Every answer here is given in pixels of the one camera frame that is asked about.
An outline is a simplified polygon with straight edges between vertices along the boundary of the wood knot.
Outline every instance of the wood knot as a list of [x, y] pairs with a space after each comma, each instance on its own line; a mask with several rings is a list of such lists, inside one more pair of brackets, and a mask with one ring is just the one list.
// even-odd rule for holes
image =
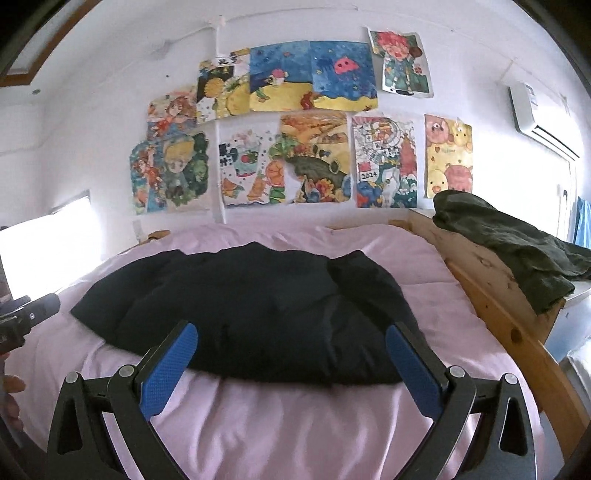
[[523, 335], [517, 328], [511, 329], [511, 341], [513, 343], [521, 343], [523, 341]]

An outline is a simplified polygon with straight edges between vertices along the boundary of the window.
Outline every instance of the window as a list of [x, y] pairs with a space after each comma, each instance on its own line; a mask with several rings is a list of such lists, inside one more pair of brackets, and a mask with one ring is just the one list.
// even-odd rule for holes
[[35, 300], [94, 270], [100, 264], [100, 229], [88, 194], [1, 231], [0, 258], [15, 299]]

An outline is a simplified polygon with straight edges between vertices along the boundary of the metal bolt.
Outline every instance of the metal bolt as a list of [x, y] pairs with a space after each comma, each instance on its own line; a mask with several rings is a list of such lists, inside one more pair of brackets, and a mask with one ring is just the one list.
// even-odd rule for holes
[[511, 385], [517, 385], [517, 382], [519, 381], [519, 380], [517, 380], [517, 377], [513, 374], [506, 374], [505, 380], [507, 380], [507, 383], [509, 383]]
[[66, 383], [74, 383], [76, 380], [78, 380], [77, 372], [70, 372], [66, 375]]
[[449, 369], [449, 372], [452, 374], [453, 377], [456, 377], [456, 378], [462, 378], [464, 375], [466, 375], [465, 370], [462, 367], [459, 367], [457, 365], [454, 365], [453, 367], [451, 367]]
[[119, 369], [119, 375], [122, 377], [131, 377], [134, 374], [133, 365], [124, 365]]

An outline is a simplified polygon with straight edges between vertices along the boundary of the blue towel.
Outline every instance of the blue towel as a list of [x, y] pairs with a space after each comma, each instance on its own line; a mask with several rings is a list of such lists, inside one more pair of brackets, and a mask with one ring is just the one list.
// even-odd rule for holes
[[577, 201], [577, 231], [574, 244], [591, 248], [591, 203], [579, 197]]

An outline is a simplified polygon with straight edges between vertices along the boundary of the pink bed sheet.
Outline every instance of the pink bed sheet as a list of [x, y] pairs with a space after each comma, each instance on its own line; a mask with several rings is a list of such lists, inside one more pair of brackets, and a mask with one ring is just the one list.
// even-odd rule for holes
[[[259, 226], [205, 226], [110, 259], [63, 290], [60, 313], [37, 326], [7, 362], [7, 373], [21, 376], [28, 385], [18, 394], [27, 433], [46, 447], [53, 409], [68, 372], [104, 377], [139, 360], [105, 345], [70, 315], [96, 280], [164, 250], [215, 252], [252, 241], [276, 250], [301, 249], [328, 257], [357, 249], [365, 252], [401, 285], [419, 327], [446, 365], [461, 365], [473, 377], [498, 379], [506, 372], [518, 376], [539, 458], [544, 438], [540, 418], [516, 364], [476, 317], [435, 248], [388, 225], [281, 232]], [[107, 422], [127, 474], [141, 479], [110, 416]], [[265, 385], [186, 371], [164, 412], [152, 423], [183, 471], [195, 480], [391, 480], [416, 450], [431, 420], [421, 416], [402, 384]], [[441, 478], [452, 478], [457, 472], [475, 426], [476, 418], [471, 416]]]

